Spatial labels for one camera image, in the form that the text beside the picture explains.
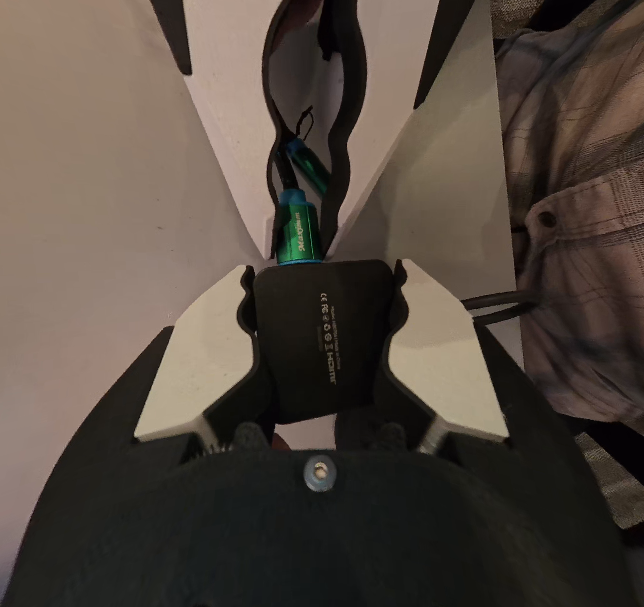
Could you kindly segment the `black hdmi hub box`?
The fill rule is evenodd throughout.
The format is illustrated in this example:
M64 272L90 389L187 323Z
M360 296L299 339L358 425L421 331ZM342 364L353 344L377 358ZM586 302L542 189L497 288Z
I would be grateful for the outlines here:
M276 384L279 423L375 405L394 269L380 260L360 260L271 267L256 277L258 339ZM514 304L501 311L503 320L533 303L532 296L518 292L497 297L495 303L491 295L456 298L469 313ZM513 416L535 403L535 387L486 328L486 317L472 319L510 431Z

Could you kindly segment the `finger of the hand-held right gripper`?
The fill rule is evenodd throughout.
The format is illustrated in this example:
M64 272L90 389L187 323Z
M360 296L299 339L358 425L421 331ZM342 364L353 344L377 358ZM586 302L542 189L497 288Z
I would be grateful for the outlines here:
M366 92L348 137L350 181L328 256L374 189L413 109L440 0L357 0Z
M192 68L185 83L244 225L268 259L276 212L269 157L277 131L263 62L283 0L182 1Z

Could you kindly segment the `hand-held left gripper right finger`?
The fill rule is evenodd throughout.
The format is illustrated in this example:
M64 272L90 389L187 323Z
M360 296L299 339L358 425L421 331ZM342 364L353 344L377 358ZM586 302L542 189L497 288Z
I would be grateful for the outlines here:
M471 314L410 259L393 272L390 332L374 381L386 423L407 449L432 454L448 434L494 443L509 438Z

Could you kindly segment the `person's right hand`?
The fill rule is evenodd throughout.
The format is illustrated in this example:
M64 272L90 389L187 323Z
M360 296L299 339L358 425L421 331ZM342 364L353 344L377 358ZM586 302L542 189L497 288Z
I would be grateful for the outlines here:
M296 31L307 25L318 12L324 0L288 0L284 15L279 21L270 55L273 55L284 37L291 31Z

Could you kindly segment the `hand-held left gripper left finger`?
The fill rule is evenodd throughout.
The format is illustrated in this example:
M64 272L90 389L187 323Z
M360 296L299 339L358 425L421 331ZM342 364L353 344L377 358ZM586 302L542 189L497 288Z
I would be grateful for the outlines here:
M254 268L240 265L176 321L133 436L195 434L226 449L238 426L271 407L274 386L256 336Z

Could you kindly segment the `person's right forearm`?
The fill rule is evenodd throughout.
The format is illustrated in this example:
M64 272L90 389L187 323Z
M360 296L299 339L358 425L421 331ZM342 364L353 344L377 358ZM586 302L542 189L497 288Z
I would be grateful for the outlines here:
M594 23L521 29L496 53L511 225L643 222L643 0Z

